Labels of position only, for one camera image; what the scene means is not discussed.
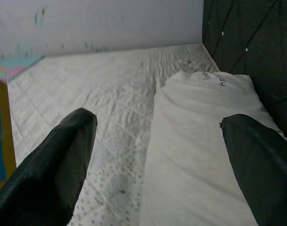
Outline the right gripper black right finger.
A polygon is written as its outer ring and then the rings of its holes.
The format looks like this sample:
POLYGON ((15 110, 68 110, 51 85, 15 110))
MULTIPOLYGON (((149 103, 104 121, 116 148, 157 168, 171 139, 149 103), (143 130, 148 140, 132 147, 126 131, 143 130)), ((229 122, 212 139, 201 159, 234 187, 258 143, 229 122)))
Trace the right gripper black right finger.
POLYGON ((287 226, 287 141, 255 119, 220 123, 237 183, 260 226, 287 226))

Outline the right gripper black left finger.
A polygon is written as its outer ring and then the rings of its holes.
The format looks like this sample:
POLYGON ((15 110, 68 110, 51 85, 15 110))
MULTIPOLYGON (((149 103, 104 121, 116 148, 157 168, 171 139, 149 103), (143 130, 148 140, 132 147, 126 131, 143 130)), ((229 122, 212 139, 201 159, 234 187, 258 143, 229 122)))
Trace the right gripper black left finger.
POLYGON ((68 114, 0 189, 0 226, 66 226, 87 176, 97 117, 68 114))

